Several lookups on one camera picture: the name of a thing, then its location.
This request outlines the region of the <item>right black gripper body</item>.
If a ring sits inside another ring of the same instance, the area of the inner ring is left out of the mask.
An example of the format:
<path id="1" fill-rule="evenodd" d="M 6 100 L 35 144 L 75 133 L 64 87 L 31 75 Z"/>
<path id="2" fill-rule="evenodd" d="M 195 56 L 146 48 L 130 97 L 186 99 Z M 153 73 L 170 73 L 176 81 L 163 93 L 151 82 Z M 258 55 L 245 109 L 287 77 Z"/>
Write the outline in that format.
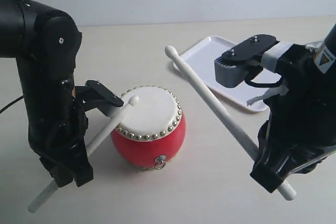
<path id="1" fill-rule="evenodd" d="M 275 72 L 288 91 L 266 99 L 268 125 L 294 131 L 294 145 L 335 144 L 335 46 L 316 51 L 292 45 L 277 59 Z"/>

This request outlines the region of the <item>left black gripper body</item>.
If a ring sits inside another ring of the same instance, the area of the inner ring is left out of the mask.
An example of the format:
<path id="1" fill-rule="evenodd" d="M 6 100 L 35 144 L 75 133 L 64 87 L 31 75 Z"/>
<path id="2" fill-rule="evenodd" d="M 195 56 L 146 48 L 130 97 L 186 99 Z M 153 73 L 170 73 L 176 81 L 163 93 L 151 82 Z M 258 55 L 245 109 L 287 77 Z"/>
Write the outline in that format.
<path id="1" fill-rule="evenodd" d="M 82 104 L 74 100 L 64 119 L 39 120 L 28 127 L 28 141 L 43 166 L 66 166 L 86 155 L 84 135 L 88 119 Z"/>

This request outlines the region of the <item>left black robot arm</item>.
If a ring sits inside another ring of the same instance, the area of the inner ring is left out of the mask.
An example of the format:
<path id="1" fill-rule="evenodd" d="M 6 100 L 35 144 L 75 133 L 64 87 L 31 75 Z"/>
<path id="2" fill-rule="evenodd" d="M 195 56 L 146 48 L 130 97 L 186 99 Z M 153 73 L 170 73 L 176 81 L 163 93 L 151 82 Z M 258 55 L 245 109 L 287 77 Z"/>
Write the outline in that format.
<path id="1" fill-rule="evenodd" d="M 59 187 L 93 179 L 76 98 L 82 34 L 65 12 L 32 0 L 1 0 L 1 57 L 15 58 L 28 117 L 28 142 Z"/>

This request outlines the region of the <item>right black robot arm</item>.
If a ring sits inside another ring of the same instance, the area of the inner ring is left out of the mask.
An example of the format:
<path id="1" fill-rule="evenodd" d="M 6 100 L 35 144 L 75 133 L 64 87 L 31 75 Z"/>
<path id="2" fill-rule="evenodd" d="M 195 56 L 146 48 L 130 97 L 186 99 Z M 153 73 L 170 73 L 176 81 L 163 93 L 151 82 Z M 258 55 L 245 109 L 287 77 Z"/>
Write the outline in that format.
<path id="1" fill-rule="evenodd" d="M 292 45 L 279 57 L 276 73 L 288 91 L 265 99 L 270 116 L 258 132 L 250 174 L 268 192 L 335 152 L 335 30 L 317 49 Z"/>

